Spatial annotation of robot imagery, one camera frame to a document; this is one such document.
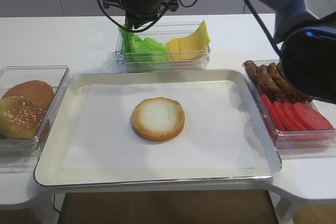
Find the blue black right robot arm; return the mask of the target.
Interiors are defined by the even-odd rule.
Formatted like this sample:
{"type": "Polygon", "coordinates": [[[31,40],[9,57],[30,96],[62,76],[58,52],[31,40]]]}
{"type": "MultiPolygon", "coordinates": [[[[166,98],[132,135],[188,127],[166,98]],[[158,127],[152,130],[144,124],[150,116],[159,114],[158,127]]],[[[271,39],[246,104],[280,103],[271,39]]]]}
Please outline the blue black right robot arm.
{"type": "MultiPolygon", "coordinates": [[[[335,0],[243,0],[279,56],[294,89],[335,103],[335,0]]],[[[97,0],[125,12],[123,30],[148,30],[178,0],[97,0]]]]}

